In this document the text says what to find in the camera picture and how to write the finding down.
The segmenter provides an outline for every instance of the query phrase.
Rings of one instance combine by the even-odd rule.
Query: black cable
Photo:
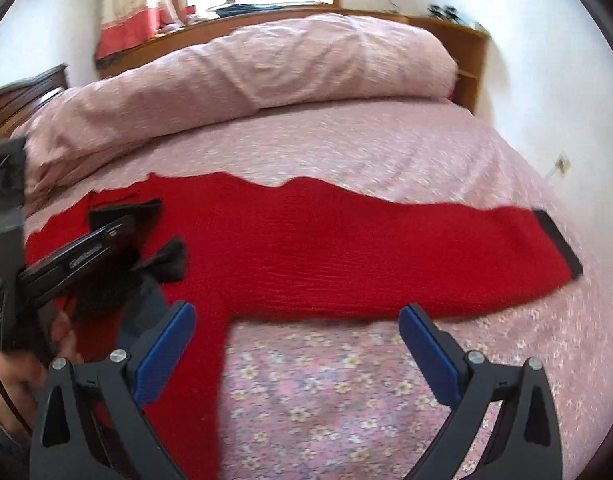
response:
[[[9,397],[9,394],[6,392],[6,388],[2,384],[1,380],[0,380],[0,395],[4,399],[4,402],[6,402],[6,405],[11,410],[11,413],[13,413],[13,415],[15,415],[15,418],[18,419],[19,423],[22,425],[24,430],[27,433],[29,433],[29,436],[31,436],[31,434],[33,433],[33,430],[30,428],[29,423],[24,419],[22,414],[19,412],[19,410],[17,409],[17,407],[15,406],[13,401],[11,400],[11,397]]]

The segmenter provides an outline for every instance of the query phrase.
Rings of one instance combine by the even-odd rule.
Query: red fabric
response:
[[[187,278],[168,298],[198,309],[198,329],[146,413],[191,479],[218,477],[222,353],[234,317],[395,319],[412,301],[432,317],[477,316],[535,300],[570,270],[532,211],[456,203],[398,204],[312,178],[281,187],[225,173],[150,176],[90,193],[30,237],[31,261],[87,231],[90,208],[164,200],[142,255],[173,235],[189,246]],[[85,357],[112,349],[113,323],[78,326]]]
[[[160,9],[145,7],[128,18],[107,24],[100,34],[95,59],[138,46],[150,40],[160,28]]]

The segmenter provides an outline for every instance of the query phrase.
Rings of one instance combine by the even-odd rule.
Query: human hand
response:
[[[74,363],[82,363],[77,353],[77,338],[71,327],[71,320],[60,311],[51,324],[50,337],[59,345],[58,356]],[[38,358],[29,351],[0,351],[0,380],[7,394],[24,420],[33,427],[38,404],[33,398],[29,386],[40,389],[44,386],[47,370]],[[0,393],[0,425],[18,442],[28,439],[20,421],[13,415]]]

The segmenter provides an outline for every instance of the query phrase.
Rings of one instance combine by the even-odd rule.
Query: pink bed sheet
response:
[[[270,186],[308,175],[396,202],[546,209],[583,260],[583,279],[531,304],[439,325],[494,362],[543,359],[560,418],[565,479],[586,465],[613,422],[613,301],[547,184],[494,130],[446,101],[276,108],[156,140],[69,188],[29,225],[38,229],[91,189],[127,186],[149,172],[214,171]],[[225,479],[401,478],[448,413],[395,322],[243,320],[234,323],[226,354],[219,408]],[[474,468],[495,412],[460,476]]]

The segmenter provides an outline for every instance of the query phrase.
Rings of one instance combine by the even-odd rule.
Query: blue gripper pad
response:
[[[460,373],[454,361],[443,350],[437,336],[442,334],[418,305],[405,306],[398,318],[400,336],[423,373],[433,395],[440,404],[456,409],[462,400]]]
[[[171,309],[177,312],[168,313],[163,320],[166,323],[164,329],[160,324],[152,329],[159,334],[134,373],[133,399],[140,408],[158,399],[195,332],[198,316],[192,304],[178,302]],[[141,341],[143,337],[148,338],[149,334],[144,333],[135,346],[144,343],[144,340]]]

